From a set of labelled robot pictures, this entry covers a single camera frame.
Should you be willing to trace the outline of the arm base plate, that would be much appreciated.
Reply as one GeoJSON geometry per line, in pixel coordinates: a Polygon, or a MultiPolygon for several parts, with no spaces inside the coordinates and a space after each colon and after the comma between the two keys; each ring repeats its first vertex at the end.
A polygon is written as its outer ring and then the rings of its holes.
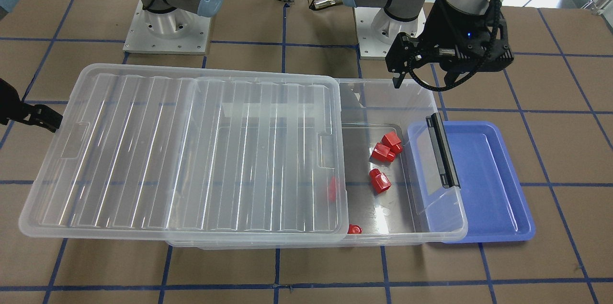
{"type": "Polygon", "coordinates": [[[123,51],[150,55],[205,55],[212,18],[177,9],[155,14],[139,1],[125,36],[123,51]]]}
{"type": "Polygon", "coordinates": [[[357,7],[354,16],[360,56],[367,60],[384,60],[398,33],[415,38],[422,33],[426,21],[423,9],[409,22],[391,19],[383,8],[357,7]]]}

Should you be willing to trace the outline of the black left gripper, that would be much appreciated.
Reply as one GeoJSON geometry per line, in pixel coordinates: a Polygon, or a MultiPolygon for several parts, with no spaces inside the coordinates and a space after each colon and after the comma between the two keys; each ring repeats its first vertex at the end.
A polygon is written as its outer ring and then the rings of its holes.
{"type": "Polygon", "coordinates": [[[445,88],[455,88],[475,75],[483,57],[478,71],[502,71],[515,60],[501,9],[488,1],[484,15],[472,15],[436,0],[417,40],[405,32],[396,35],[386,66],[397,90],[406,75],[415,79],[414,69],[427,63],[438,63],[446,71],[445,88]]]}

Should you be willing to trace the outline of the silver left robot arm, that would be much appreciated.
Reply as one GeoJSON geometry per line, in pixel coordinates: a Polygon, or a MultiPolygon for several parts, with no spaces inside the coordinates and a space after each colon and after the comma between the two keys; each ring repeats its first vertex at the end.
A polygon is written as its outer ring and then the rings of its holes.
{"type": "MultiPolygon", "coordinates": [[[[349,7],[381,8],[398,23],[415,21],[425,0],[343,0],[349,7]]],[[[514,62],[502,0],[435,0],[423,31],[394,31],[386,68],[394,88],[410,76],[426,90],[444,92],[479,72],[502,71],[514,62]]]]}

